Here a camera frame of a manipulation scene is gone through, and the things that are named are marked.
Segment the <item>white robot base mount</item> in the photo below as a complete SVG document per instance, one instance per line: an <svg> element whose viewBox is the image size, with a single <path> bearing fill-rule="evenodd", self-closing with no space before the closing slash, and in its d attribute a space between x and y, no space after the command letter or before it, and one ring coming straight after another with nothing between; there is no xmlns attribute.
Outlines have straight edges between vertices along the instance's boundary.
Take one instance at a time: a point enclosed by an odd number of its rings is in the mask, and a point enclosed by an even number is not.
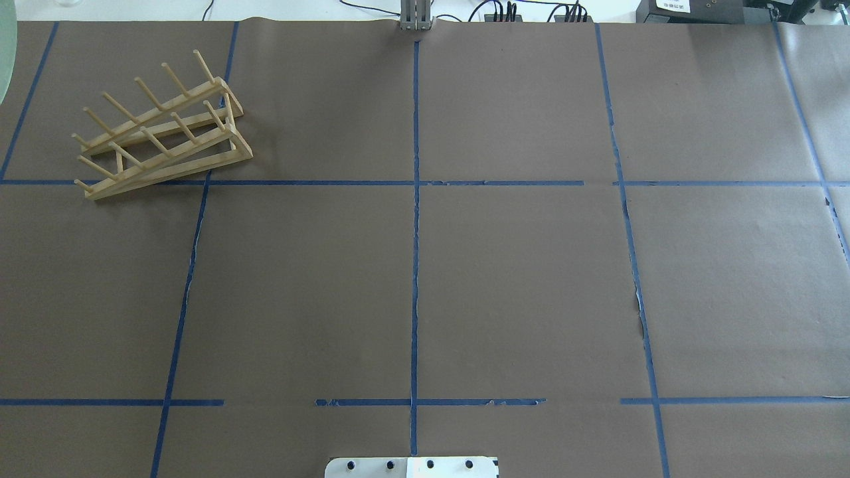
<svg viewBox="0 0 850 478"><path fill-rule="evenodd" d="M496 457L338 457L325 477L499 477Z"/></svg>

